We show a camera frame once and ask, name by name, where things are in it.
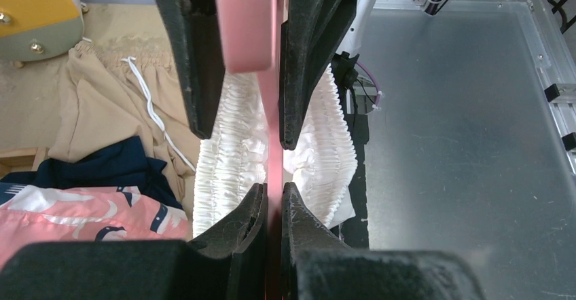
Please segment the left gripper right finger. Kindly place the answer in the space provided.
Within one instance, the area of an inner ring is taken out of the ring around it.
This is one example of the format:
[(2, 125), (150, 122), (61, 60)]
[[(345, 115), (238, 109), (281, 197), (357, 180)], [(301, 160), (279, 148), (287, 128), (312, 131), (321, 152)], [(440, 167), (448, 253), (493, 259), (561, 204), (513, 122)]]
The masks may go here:
[(305, 205), (295, 183), (285, 183), (282, 197), (281, 259), (295, 262), (304, 252), (349, 250)]

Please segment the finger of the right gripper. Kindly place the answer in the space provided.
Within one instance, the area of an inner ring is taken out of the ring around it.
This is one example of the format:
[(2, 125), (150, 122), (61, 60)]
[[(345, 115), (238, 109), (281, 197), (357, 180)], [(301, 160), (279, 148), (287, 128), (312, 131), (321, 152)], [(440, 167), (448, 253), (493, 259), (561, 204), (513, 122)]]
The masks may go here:
[(284, 150), (297, 146), (311, 100), (350, 28), (357, 0), (288, 0), (281, 25), (279, 134)]
[(215, 0), (155, 0), (170, 41), (190, 130), (209, 139), (225, 67)]

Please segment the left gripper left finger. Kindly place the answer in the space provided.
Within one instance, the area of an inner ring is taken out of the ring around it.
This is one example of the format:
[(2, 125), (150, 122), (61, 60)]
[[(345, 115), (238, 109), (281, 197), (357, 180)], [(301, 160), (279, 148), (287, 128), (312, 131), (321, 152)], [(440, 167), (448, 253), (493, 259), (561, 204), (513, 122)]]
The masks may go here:
[(267, 218), (267, 185), (256, 183), (232, 212), (193, 238), (189, 246), (208, 259), (225, 259), (245, 250), (257, 233), (265, 231)]

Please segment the pink wooden hanger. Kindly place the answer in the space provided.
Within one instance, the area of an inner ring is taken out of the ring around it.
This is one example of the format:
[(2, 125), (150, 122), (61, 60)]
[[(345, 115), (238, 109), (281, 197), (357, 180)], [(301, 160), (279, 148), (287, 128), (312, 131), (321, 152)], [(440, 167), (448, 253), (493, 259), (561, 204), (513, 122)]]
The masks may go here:
[(283, 0), (215, 0), (225, 68), (255, 72), (268, 123), (267, 299), (282, 299), (283, 149), (279, 132), (279, 60)]

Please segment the white shorts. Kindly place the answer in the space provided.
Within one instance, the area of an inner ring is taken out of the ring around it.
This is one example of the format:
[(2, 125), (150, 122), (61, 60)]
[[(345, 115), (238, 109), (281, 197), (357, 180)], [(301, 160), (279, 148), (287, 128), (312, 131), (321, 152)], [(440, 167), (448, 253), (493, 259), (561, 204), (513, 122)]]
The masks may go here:
[[(248, 190), (264, 183), (268, 126), (257, 78), (226, 74), (213, 133), (202, 140), (194, 181), (192, 233), (199, 236), (233, 211)], [(294, 150), (283, 153), (283, 170), (305, 205), (326, 227), (344, 198), (355, 155), (331, 69), (312, 93)]]

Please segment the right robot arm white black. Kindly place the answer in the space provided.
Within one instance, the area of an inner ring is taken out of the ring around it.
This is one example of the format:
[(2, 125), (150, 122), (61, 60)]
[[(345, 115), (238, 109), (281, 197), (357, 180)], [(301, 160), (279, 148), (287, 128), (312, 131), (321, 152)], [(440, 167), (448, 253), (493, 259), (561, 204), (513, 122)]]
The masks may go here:
[(226, 73), (256, 73), (269, 125), (295, 149), (331, 62), (350, 76), (376, 0), (155, 0), (190, 130), (212, 136)]

